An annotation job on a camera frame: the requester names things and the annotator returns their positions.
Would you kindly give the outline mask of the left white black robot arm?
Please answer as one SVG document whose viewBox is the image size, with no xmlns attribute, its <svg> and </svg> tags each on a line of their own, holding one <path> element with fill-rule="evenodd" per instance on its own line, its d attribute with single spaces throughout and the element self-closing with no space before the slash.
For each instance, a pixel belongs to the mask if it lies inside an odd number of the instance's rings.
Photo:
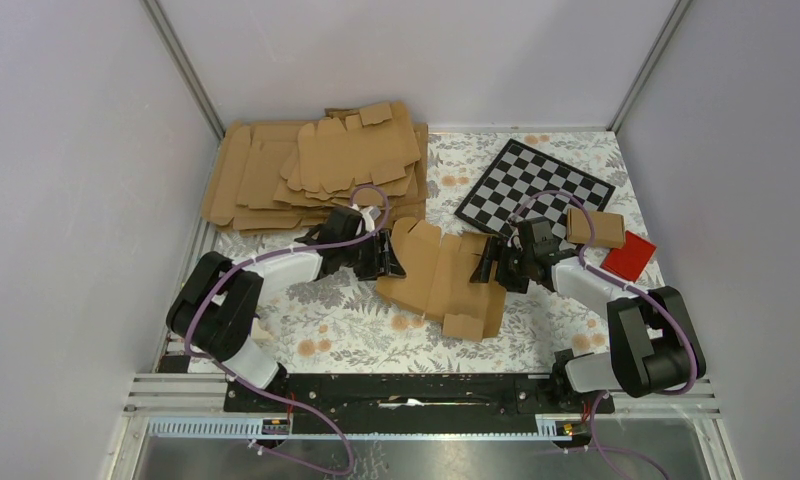
<svg viewBox="0 0 800 480">
<path fill-rule="evenodd" d="M 406 272 L 375 207 L 336 207 L 288 247 L 242 260 L 204 254 L 167 313 L 165 324 L 189 354 L 219 363 L 246 381 L 248 398 L 264 411 L 285 401 L 282 365 L 252 338 L 260 301 L 290 286 L 349 268 L 360 281 L 402 279 Z"/>
</svg>

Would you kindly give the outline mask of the brown cardboard box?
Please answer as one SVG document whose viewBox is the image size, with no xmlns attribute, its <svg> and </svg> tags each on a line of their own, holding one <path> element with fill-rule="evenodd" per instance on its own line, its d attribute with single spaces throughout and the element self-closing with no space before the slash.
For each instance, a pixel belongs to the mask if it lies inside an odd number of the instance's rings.
<svg viewBox="0 0 800 480">
<path fill-rule="evenodd" d="M 493 277 L 472 283 L 489 235 L 447 234 L 414 217 L 395 221 L 391 244 L 406 272 L 381 277 L 376 293 L 385 301 L 442 325 L 442 334 L 481 342 L 500 333 L 506 290 Z"/>
</svg>

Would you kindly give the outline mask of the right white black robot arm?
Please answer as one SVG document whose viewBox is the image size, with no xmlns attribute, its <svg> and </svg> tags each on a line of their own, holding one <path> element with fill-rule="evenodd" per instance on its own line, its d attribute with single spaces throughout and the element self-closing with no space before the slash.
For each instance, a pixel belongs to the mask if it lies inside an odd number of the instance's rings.
<svg viewBox="0 0 800 480">
<path fill-rule="evenodd" d="M 664 286 L 643 290 L 591 265 L 584 249 L 563 249 L 547 220 L 520 221 L 509 239 L 488 238 L 469 277 L 524 293 L 535 283 L 573 299 L 607 322 L 602 354 L 563 354 L 549 386 L 551 402 L 573 412 L 590 392 L 621 390 L 633 398 L 681 395 L 706 373 L 706 362 L 682 297 Z"/>
</svg>

